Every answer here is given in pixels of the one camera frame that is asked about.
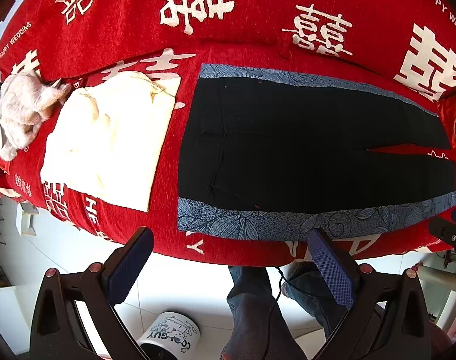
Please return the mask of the person legs in jeans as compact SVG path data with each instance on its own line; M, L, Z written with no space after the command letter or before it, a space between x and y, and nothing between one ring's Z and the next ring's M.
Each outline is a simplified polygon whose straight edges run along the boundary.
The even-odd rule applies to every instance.
M234 320L221 359L305 359L275 299L264 267L229 268L234 282L227 304ZM328 337L347 308L338 304L314 262L289 268L280 290L314 317Z

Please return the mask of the cream folded garment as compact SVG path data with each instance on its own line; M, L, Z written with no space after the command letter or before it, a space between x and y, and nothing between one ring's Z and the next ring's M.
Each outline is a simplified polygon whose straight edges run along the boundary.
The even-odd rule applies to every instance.
M181 79L121 72L74 90L46 139L42 182L148 211Z

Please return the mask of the black pants with blue trim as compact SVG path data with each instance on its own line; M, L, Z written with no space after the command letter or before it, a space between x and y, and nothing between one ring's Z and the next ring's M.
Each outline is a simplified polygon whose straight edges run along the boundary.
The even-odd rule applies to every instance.
M178 163L178 229L304 241L388 233L456 207L440 119L366 83L204 64Z

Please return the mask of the pink fluffy plush garment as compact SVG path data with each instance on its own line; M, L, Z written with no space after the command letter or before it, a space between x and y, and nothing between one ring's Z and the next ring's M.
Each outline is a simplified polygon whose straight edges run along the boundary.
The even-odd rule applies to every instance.
M27 148L71 91L61 80L42 82L33 70L8 76L0 89L0 157L10 162Z

